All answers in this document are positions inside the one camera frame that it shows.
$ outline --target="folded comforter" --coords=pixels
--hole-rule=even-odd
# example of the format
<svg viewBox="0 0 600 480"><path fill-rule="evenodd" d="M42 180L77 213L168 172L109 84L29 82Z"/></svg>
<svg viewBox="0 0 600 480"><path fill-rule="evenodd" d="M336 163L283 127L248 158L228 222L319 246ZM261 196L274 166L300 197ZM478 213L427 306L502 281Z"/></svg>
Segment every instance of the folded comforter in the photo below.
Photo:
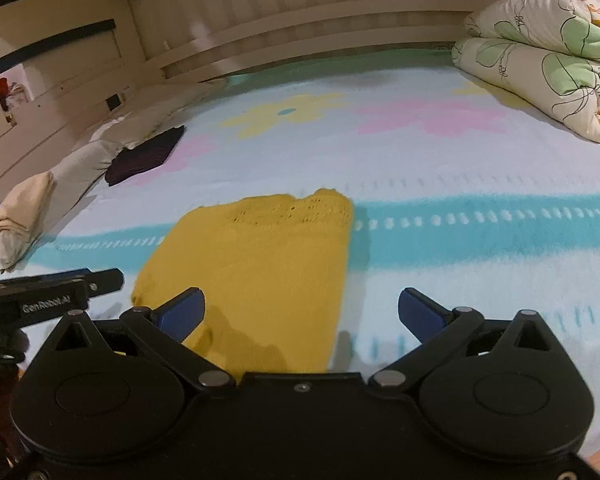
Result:
<svg viewBox="0 0 600 480"><path fill-rule="evenodd" d="M600 142L600 0L503 0L465 25L456 66Z"/></svg>

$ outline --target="bed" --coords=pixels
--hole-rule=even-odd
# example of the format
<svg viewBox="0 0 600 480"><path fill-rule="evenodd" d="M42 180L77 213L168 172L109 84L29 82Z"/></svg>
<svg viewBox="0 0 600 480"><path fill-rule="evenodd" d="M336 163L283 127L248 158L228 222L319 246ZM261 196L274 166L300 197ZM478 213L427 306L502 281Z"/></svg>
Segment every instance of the bed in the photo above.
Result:
<svg viewBox="0 0 600 480"><path fill-rule="evenodd" d="M310 123L294 123L299 112ZM17 273L119 267L125 288L91 304L117 317L189 210L333 188L355 204L334 370L368 375L414 348L396 313L406 285L494 318L534 308L593 389L584 452L600 448L600 145L461 73L446 50L234 76L172 120L187 132L167 163L97 183ZM29 357L53 325L27 329Z"/></svg>
<svg viewBox="0 0 600 480"><path fill-rule="evenodd" d="M336 189L355 216L331 369L369 375L414 348L396 313L405 286L494 318L533 308L594 393L582 453L600 449L600 145L453 67L448 47L464 16L493 0L108 1L98 19L115 14L119 56L99 65L98 79L74 75L68 94L58 84L21 114L19 125L34 124L47 110L57 129L32 125L42 142L18 156L0 146L0 195L69 151L106 115L98 106L111 93L247 73L163 125L187 126L163 166L111 188L97 182L16 274L119 267L125 288L91 303L92 317L115 317L142 264L190 210ZM429 48L251 71L405 43ZM59 119L51 108L62 99L71 115ZM0 123L0 139L28 131L14 129ZM60 141L67 129L71 142ZM53 325L27 329L27 361Z"/></svg>

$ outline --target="yellow knit sweater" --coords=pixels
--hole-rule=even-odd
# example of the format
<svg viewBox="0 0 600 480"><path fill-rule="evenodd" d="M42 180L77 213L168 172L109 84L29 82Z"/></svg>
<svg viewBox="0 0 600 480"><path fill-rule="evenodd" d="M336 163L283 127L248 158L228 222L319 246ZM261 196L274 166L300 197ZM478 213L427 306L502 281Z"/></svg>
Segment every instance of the yellow knit sweater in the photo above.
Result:
<svg viewBox="0 0 600 480"><path fill-rule="evenodd" d="M245 198L180 219L142 268L135 306L155 308L190 286L205 294L188 348L236 377L325 371L336 335L353 217L321 189Z"/></svg>

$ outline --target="teal stripe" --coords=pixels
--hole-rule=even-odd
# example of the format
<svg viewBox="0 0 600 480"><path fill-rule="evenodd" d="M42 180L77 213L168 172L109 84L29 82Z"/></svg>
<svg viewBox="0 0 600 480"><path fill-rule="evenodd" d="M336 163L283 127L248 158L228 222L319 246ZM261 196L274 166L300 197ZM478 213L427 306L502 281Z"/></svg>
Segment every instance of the teal stripe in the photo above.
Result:
<svg viewBox="0 0 600 480"><path fill-rule="evenodd" d="M442 266L600 248L600 194L358 204L349 269Z"/></svg>
<svg viewBox="0 0 600 480"><path fill-rule="evenodd" d="M122 229L91 236L43 237L27 263L51 269L117 267L138 273L173 224Z"/></svg>
<svg viewBox="0 0 600 480"><path fill-rule="evenodd" d="M535 305L520 305L520 309L533 307ZM600 313L600 304L589 305L586 309L589 311L588 320L581 320L580 307L571 305L562 306L559 312L540 312L540 315L558 338L563 340L566 337L593 339L595 338L594 326L600 330L600 324L596 324L594 320L594 312ZM403 335L399 335L394 339L387 338L386 335L368 335L363 341L361 343L356 334L351 336L350 348L348 349L351 359L357 356L366 356L368 362L390 363L419 345L415 338L410 337L407 340Z"/></svg>
<svg viewBox="0 0 600 480"><path fill-rule="evenodd" d="M137 273L172 224L43 239L29 262L52 269L118 267ZM600 248L600 194L479 196L359 203L349 269L443 266Z"/></svg>

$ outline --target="light blue bed sheet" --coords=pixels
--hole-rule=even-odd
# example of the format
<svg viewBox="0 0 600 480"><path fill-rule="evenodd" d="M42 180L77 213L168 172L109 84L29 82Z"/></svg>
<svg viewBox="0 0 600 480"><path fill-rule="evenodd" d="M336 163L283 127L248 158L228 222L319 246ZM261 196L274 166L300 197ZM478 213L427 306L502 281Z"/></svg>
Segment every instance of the light blue bed sheet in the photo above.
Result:
<svg viewBox="0 0 600 480"><path fill-rule="evenodd" d="M191 209L334 188L355 220L333 369L369 374L416 346L396 313L405 286L493 318L534 308L594 392L583 452L600 448L600 145L437 50L234 76L177 123L187 131L167 163L96 184L17 273L119 267L125 288L91 307L115 317ZM27 330L29 358L52 327Z"/></svg>

